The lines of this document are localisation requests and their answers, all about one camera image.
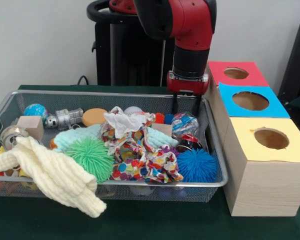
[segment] green table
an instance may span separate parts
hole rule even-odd
[[[21,86],[20,89],[164,94],[152,87]],[[96,219],[47,198],[0,197],[0,239],[300,240],[296,217],[231,217],[219,189],[209,203],[106,200]]]

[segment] white wall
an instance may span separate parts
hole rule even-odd
[[[21,84],[96,84],[91,0],[0,0],[0,102]]]
[[[0,102],[21,84],[96,83],[90,0],[0,1]],[[278,91],[300,23],[300,0],[217,0],[210,60],[255,61]]]

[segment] blue spiky ball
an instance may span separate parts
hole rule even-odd
[[[177,157],[183,182],[214,183],[217,175],[216,160],[203,149],[187,150]]]

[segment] metal basket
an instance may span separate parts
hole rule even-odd
[[[178,112],[190,112],[195,101],[196,98],[191,96],[178,97]],[[28,105],[35,103],[45,106],[49,113],[60,109],[82,108],[86,111],[92,108],[111,110],[115,106],[122,109],[138,106],[146,112],[167,114],[171,112],[173,98],[170,95],[18,90],[10,93],[0,104],[0,134],[23,114]],[[215,182],[160,184],[107,180],[98,184],[96,195],[101,199],[116,200],[208,202],[218,187],[227,183],[228,174],[211,109],[204,98],[200,105],[198,121],[199,140],[216,160]],[[57,129],[45,129],[43,144],[49,147],[50,140],[59,132]],[[27,177],[0,176],[0,196],[45,197],[33,184],[32,179]]]

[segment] green spiky ball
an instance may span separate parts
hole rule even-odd
[[[108,148],[98,138],[87,137],[75,141],[65,154],[94,175],[98,183],[107,180],[113,172],[115,158],[108,155]]]

